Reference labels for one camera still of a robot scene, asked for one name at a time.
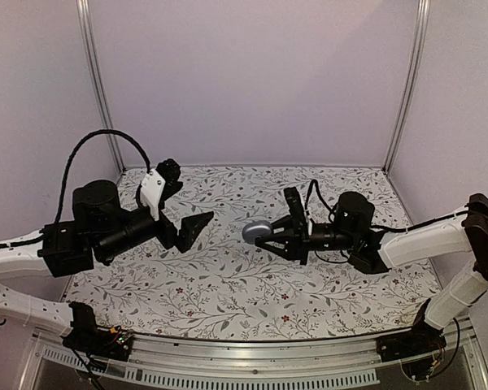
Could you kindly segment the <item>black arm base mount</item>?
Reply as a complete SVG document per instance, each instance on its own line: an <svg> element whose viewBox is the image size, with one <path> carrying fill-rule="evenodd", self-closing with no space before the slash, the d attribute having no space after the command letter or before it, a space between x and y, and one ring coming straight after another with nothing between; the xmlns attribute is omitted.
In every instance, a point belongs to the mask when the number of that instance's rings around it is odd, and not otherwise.
<svg viewBox="0 0 488 390"><path fill-rule="evenodd" d="M442 329L436 329L425 321L427 305L428 302L419 309L409 330L376 338L377 353L383 362L431 353L447 346Z"/></svg>

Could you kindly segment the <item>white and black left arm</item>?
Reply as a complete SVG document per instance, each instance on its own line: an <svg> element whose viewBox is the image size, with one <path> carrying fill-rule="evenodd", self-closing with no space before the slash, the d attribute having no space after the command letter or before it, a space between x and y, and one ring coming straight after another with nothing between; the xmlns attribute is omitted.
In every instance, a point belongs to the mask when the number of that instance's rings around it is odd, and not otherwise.
<svg viewBox="0 0 488 390"><path fill-rule="evenodd" d="M115 257L151 239L157 239L165 249L190 250L214 214L194 214L175 227L163 208L181 187L180 182L145 178L136 192L137 208L126 210L115 184L96 180L73 192L73 220L56 221L26 236L0 242L0 318L33 323L63 338L72 335L86 352L98 352L105 337L90 306L46 301L11 290L3 280L76 275L92 270L96 262L108 266Z"/></svg>

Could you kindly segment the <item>purple earbud charging case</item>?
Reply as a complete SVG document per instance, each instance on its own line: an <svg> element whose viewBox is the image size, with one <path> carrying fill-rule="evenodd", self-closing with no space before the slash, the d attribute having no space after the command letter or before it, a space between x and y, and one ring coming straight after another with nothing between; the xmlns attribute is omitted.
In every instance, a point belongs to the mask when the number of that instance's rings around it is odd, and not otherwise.
<svg viewBox="0 0 488 390"><path fill-rule="evenodd" d="M253 245L257 238L269 236L272 232L273 227L269 221L254 221L244 226L242 229L242 239L247 244Z"/></svg>

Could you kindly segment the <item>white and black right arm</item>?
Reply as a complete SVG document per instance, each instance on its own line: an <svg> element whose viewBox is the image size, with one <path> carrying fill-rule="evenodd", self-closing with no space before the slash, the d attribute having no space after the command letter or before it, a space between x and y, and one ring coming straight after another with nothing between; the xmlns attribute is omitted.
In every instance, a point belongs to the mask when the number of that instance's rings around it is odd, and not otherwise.
<svg viewBox="0 0 488 390"><path fill-rule="evenodd" d="M404 337L412 354L423 353L436 333L488 291L488 197L481 193L449 215L400 229L374 227L375 207L357 192L340 195L329 223L312 221L296 188L287 188L285 199L289 214L273 223L247 224L242 230L246 243L301 264L310 252L346 251L348 263L366 275L444 254L472 254L473 260L420 308Z"/></svg>

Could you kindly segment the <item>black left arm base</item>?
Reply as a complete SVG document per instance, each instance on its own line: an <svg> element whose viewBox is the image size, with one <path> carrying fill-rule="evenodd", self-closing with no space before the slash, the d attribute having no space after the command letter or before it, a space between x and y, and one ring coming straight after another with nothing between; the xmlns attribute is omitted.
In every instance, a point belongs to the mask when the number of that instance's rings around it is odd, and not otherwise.
<svg viewBox="0 0 488 390"><path fill-rule="evenodd" d="M133 347L133 332L121 326L100 327L93 309L80 302L69 304L72 310L70 332L63 346L90 356L127 362Z"/></svg>

